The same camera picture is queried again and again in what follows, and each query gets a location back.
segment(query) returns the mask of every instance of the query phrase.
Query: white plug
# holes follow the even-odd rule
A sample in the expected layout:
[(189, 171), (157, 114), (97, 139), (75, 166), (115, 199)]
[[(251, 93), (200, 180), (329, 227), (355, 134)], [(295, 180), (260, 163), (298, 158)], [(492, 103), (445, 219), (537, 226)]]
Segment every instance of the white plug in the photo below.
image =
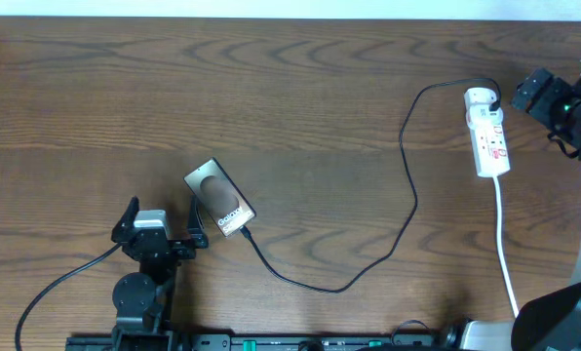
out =
[(471, 88), (464, 94), (466, 123), (470, 128), (477, 175), (500, 176), (510, 170), (503, 134), (503, 110), (490, 111), (496, 93), (487, 88)]

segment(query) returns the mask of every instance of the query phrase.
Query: black cable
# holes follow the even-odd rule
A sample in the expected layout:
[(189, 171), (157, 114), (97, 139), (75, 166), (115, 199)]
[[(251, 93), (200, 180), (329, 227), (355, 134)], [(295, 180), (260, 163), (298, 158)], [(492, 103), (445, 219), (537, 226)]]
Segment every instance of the black cable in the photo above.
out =
[(430, 89), (434, 89), (434, 88), (439, 88), (439, 87), (446, 87), (446, 86), (452, 86), (452, 85), (456, 85), (456, 84), (465, 84), (465, 83), (472, 83), (472, 82), (490, 82), (490, 83), (494, 84), (494, 86), (496, 86), (497, 99), (495, 102), (493, 102), (490, 105), (489, 109), (490, 109), (490, 111), (497, 110), (501, 105), (501, 89), (498, 86), (498, 83), (496, 83), (496, 81), (491, 79), (491, 78), (469, 78), (469, 79), (461, 79), (461, 80), (456, 80), (456, 81), (451, 81), (451, 82), (444, 82), (444, 83), (430, 85), (428, 87), (425, 87), (423, 90), (420, 91), (420, 93), (418, 93), (418, 95), (414, 99), (414, 102), (412, 103), (411, 107), (409, 108), (409, 112), (407, 113), (407, 117), (404, 120), (403, 125), (401, 126), (401, 130), (399, 131), (399, 148), (401, 149), (401, 156), (402, 156), (403, 161), (404, 161), (404, 167), (406, 169), (407, 180), (409, 181), (409, 186), (411, 188), (411, 192), (414, 195), (414, 206), (412, 207), (409, 215), (407, 216), (406, 222), (404, 223), (403, 227), (401, 227), (401, 230), (399, 231), (399, 234), (397, 235), (397, 238), (395, 239), (395, 243), (393, 244), (392, 249), (390, 249), (390, 252), (388, 252), (383, 257), (379, 258), (375, 262), (368, 265), (365, 269), (360, 271), (360, 273), (358, 273), (358, 275), (356, 275), (349, 283), (347, 283), (347, 285), (345, 285), (344, 287), (342, 287), (340, 289), (317, 288), (317, 287), (309, 286), (307, 284), (296, 282), (296, 281), (291, 280), (291, 279), (281, 275), (280, 273), (278, 273), (271, 266), (271, 264), (269, 264), (267, 259), (264, 257), (264, 255), (262, 254), (262, 252), (258, 248), (257, 243), (253, 240), (253, 237), (252, 237), (250, 230), (246, 226), (242, 227), (241, 233), (243, 233), (243, 236), (245, 236), (245, 238), (250, 241), (250, 243), (253, 246), (253, 249), (255, 250), (255, 253), (258, 255), (258, 257), (260, 257), (260, 260), (262, 261), (264, 266), (267, 267), (269, 272), (271, 272), (271, 274), (273, 274), (276, 278), (280, 279), (283, 282), (293, 284), (293, 285), (296, 285), (296, 286), (299, 286), (299, 287), (302, 287), (302, 288), (305, 288), (305, 289), (308, 289), (308, 290), (311, 290), (314, 292), (318, 292), (318, 293), (343, 293), (347, 289), (351, 288), (351, 286), (353, 286), (360, 278), (362, 278), (362, 276), (365, 275), (365, 273), (367, 273), (372, 267), (374, 267), (377, 264), (390, 258), (390, 256), (393, 254), (393, 252), (395, 251), (395, 249), (399, 245), (399, 241), (401, 241), (401, 238), (403, 237), (407, 226), (411, 222), (411, 219), (414, 217), (414, 214), (416, 213), (416, 209), (418, 208), (418, 195), (416, 194), (416, 188), (414, 187), (414, 182), (412, 181), (411, 175), (409, 174), (409, 167), (407, 166), (406, 153), (404, 151), (404, 131), (406, 130), (407, 121), (409, 121), (409, 117), (411, 116), (411, 113), (414, 111), (414, 107), (416, 106), (416, 103), (418, 102), (420, 97), (423, 95), (423, 93), (425, 93), (426, 91), (428, 91)]
[(392, 343), (393, 345), (396, 345), (395, 344), (395, 336), (397, 336), (397, 334), (399, 333), (399, 331), (401, 330), (401, 328), (406, 327), (406, 326), (409, 326), (409, 325), (414, 325), (414, 324), (419, 325), (419, 326), (423, 326), (425, 328), (425, 330), (427, 330), (427, 332), (432, 337), (432, 344), (433, 344), (434, 341), (436, 341), (435, 340), (436, 339), (436, 336), (434, 335), (434, 332), (431, 329), (429, 329), (429, 327), (427, 327), (426, 324), (424, 324), (424, 323), (422, 323), (422, 322), (420, 322), (418, 320), (409, 320), (409, 321), (405, 321), (405, 322), (399, 324), (399, 326), (396, 327), (392, 331), (392, 333), (390, 334), (390, 343)]
[(546, 138), (549, 141), (553, 141), (554, 143), (556, 143), (560, 147), (560, 150), (563, 152), (563, 155), (567, 156), (567, 158), (570, 159), (576, 158), (579, 155), (579, 150), (568, 153), (567, 150), (565, 149), (565, 144), (563, 144), (563, 141), (560, 138), (556, 138), (555, 137), (556, 135), (557, 134), (555, 132), (551, 132), (546, 136)]
[(21, 328), (24, 325), (24, 321), (26, 320), (26, 317), (28, 317), (28, 314), (30, 313), (30, 311), (33, 309), (33, 307), (35, 307), (37, 302), (39, 302), (39, 300), (42, 297), (44, 297), (47, 293), (50, 292), (50, 290), (52, 290), (59, 283), (66, 280), (67, 278), (69, 278), (73, 275), (76, 275), (76, 274), (84, 271), (85, 269), (94, 266), (96, 263), (101, 262), (103, 259), (109, 257), (111, 254), (113, 254), (115, 251), (117, 251), (117, 249), (119, 249), (121, 246), (122, 246), (122, 244), (116, 244), (111, 250), (107, 251), (106, 253), (103, 253), (101, 256), (95, 258), (91, 262), (86, 263), (86, 264), (74, 269), (73, 271), (65, 274), (64, 276), (56, 279), (49, 286), (47, 286), (45, 289), (43, 289), (41, 292), (39, 292), (39, 294), (30, 302), (30, 304), (28, 304), (28, 307), (26, 307), (26, 309), (24, 310), (24, 313), (22, 313), (21, 316), (19, 317), (18, 326), (16, 327), (16, 350), (21, 351)]

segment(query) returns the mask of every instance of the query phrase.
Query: power strip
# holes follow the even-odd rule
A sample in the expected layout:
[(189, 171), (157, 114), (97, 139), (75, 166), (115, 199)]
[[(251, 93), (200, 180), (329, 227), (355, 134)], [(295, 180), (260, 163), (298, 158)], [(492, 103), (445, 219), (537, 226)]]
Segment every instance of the power strip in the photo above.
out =
[(496, 93), (487, 88), (471, 88), (464, 94), (466, 123), (470, 128), (477, 175), (500, 176), (510, 170), (503, 134), (503, 110), (490, 111)]
[(471, 88), (464, 94), (466, 103), (466, 123), (470, 128), (470, 139), (473, 142), (473, 154), (477, 175), (491, 177), (496, 191), (496, 253), (505, 280), (505, 289), (509, 302), (518, 317), (519, 308), (509, 276), (505, 254), (503, 252), (503, 202), (498, 176), (510, 170), (507, 144), (503, 134), (503, 110), (495, 111), (490, 106), (496, 101), (496, 93), (487, 88)]

